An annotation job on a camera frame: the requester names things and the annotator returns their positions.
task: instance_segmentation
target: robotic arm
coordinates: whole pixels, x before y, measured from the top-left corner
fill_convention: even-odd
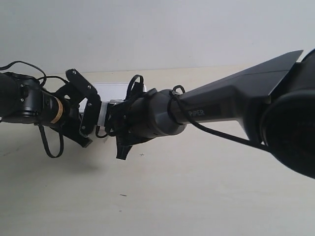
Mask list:
[[[117,158],[125,160],[133,145],[177,135],[192,124],[267,151],[292,170],[315,178],[315,50],[297,62],[302,52],[286,53],[188,92],[182,86],[144,92],[143,77],[136,75],[126,98],[110,102],[102,102],[93,85],[75,69],[66,71],[68,81],[56,92],[44,88],[49,78],[45,74],[36,79],[5,72],[0,74],[0,117],[3,122],[38,125],[50,157],[62,154],[63,136],[86,148],[95,127],[98,132],[103,126],[107,135],[116,137]],[[80,114],[79,103],[85,98]],[[249,139],[201,125],[226,120],[237,120]],[[49,151],[44,126],[60,134],[57,156]]]

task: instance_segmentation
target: white wall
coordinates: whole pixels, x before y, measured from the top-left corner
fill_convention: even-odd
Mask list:
[[[93,73],[91,82],[129,81],[187,90],[243,66]],[[50,81],[50,87],[57,83]],[[244,137],[234,122],[210,125]],[[315,233],[314,180],[271,155],[187,127],[115,159],[115,139],[87,149],[66,141],[50,159],[32,125],[0,125],[2,236],[309,236]],[[51,149],[58,140],[49,132]]]
[[[314,8],[313,0],[2,0],[0,64],[63,73],[256,63],[313,49]]]

